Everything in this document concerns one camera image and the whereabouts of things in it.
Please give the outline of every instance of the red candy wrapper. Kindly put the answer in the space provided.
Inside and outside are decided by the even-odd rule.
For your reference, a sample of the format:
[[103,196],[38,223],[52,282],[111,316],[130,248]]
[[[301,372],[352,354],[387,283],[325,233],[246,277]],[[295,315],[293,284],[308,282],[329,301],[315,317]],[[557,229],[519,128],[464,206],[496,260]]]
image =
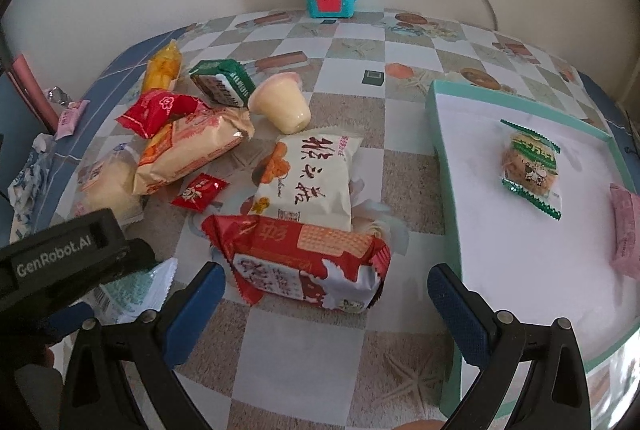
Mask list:
[[222,179],[200,174],[171,203],[174,206],[195,209],[197,212],[202,213],[216,198],[217,194],[228,185]]
[[373,235],[258,215],[212,215],[202,229],[249,305],[266,291],[361,313],[377,299],[391,260],[385,242]]
[[144,139],[151,139],[171,119],[209,110],[204,101],[190,95],[155,89],[143,93],[140,99],[116,119],[125,128]]

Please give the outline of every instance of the barcode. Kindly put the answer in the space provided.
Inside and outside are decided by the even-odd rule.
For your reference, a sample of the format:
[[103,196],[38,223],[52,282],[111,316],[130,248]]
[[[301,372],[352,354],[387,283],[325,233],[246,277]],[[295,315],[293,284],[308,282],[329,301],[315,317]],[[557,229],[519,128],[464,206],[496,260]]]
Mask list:
[[100,308],[100,311],[103,313],[107,312],[109,305],[111,305],[111,300],[107,296],[101,287],[97,287],[94,289],[94,298]]
[[278,210],[278,220],[290,220],[291,222],[300,222],[299,211],[285,211],[283,209]]

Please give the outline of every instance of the checkered tablecloth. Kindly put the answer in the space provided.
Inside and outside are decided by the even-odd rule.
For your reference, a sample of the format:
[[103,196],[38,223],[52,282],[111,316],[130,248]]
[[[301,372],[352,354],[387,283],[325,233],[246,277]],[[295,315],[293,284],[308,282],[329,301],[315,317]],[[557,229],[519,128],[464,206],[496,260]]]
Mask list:
[[[310,127],[364,133],[353,163],[353,179],[364,182],[357,202],[389,206],[406,224],[409,246],[393,257],[380,301],[361,315],[271,295],[249,307],[229,284],[178,376],[215,430],[389,429],[442,419],[436,405],[451,346],[425,288],[428,270],[444,258],[438,163],[424,105],[431,81],[497,81],[496,92],[517,93],[608,130],[606,121],[573,67],[496,32],[397,10],[333,22],[292,11],[285,22],[236,26],[267,14],[218,18],[185,32],[178,39],[184,61],[177,91],[198,94],[185,75],[200,60],[250,63],[303,51],[308,63],[295,71],[309,100]],[[384,81],[365,78],[367,71],[384,74]],[[70,215],[79,169],[119,143],[143,147],[115,122],[139,96],[141,82],[142,76],[95,132],[53,223]],[[254,121],[253,140],[204,168],[230,182],[204,215],[152,196],[145,219],[127,232],[148,241],[159,259],[178,257],[179,283],[211,258],[199,229],[205,216],[236,214],[251,204],[254,168],[278,135],[266,119]],[[143,411],[154,419],[148,400]],[[157,417],[154,425],[161,428]]]

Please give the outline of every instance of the jelly cup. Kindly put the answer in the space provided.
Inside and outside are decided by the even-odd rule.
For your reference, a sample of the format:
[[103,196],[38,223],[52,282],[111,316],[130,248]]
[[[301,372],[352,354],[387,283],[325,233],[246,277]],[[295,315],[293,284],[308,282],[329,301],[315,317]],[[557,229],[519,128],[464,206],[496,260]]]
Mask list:
[[300,132],[311,121],[301,84],[296,72],[274,74],[249,97],[249,111],[266,116],[283,134]]

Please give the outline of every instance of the white bread package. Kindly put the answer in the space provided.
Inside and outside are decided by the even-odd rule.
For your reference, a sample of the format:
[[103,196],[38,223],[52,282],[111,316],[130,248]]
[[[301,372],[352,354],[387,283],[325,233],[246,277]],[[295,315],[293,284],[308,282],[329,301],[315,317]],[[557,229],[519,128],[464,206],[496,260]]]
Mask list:
[[154,193],[253,136],[249,111],[242,108],[199,111],[169,123],[146,145],[133,193]]
[[138,154],[119,144],[78,175],[74,215],[110,208],[121,227],[142,220],[140,196],[133,194]]
[[330,132],[308,130],[278,141],[251,213],[351,231],[351,160],[362,137]]

